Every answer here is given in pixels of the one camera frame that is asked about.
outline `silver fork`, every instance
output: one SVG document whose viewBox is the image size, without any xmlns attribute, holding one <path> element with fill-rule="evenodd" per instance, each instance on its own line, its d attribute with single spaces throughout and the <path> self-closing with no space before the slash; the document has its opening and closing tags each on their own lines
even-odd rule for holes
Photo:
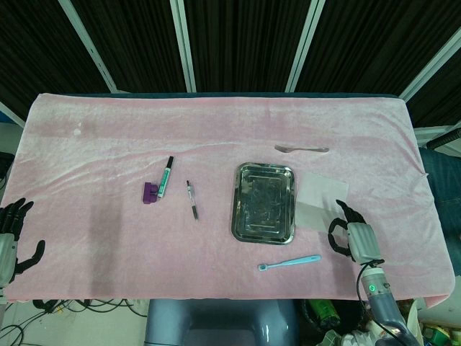
<svg viewBox="0 0 461 346">
<path fill-rule="evenodd" d="M 275 150 L 281 151 L 282 153 L 291 153 L 295 150 L 306 150 L 306 151 L 317 151 L 318 153 L 328 153 L 329 148 L 290 148 L 287 146 L 274 146 Z"/>
</svg>

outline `chair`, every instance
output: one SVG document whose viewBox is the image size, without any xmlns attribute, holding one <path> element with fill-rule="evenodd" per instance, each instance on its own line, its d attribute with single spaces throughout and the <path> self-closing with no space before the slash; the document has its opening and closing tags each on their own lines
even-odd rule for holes
<svg viewBox="0 0 461 346">
<path fill-rule="evenodd" d="M 459 138 L 461 129 L 428 142 L 430 149 Z M 420 148 L 455 275 L 461 275 L 461 158 Z"/>
</svg>

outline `black pen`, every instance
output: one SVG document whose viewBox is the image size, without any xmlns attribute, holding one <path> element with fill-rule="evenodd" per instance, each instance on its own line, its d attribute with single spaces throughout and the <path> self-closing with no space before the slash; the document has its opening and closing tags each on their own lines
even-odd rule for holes
<svg viewBox="0 0 461 346">
<path fill-rule="evenodd" d="M 187 193 L 189 194 L 190 201 L 192 203 L 192 213 L 194 214 L 194 219 L 199 219 L 199 214 L 197 214 L 197 206 L 195 206 L 194 200 L 194 188 L 190 185 L 189 180 L 186 181 L 187 184 Z"/>
</svg>

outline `blue cloth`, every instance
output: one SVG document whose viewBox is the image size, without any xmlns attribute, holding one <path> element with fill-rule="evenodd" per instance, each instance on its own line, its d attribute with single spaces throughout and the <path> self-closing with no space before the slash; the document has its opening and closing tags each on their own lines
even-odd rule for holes
<svg viewBox="0 0 461 346">
<path fill-rule="evenodd" d="M 0 112 L 0 123 L 14 124 L 14 121 L 7 117 L 4 113 Z"/>
<path fill-rule="evenodd" d="M 461 158 L 419 149 L 452 260 L 461 275 Z"/>
</svg>

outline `stainless steel tray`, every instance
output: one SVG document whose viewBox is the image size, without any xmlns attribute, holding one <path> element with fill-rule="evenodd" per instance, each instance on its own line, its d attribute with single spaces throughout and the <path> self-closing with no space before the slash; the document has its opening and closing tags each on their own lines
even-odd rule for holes
<svg viewBox="0 0 461 346">
<path fill-rule="evenodd" d="M 276 164 L 237 168 L 232 234 L 240 241 L 288 244 L 295 233 L 295 175 Z"/>
</svg>

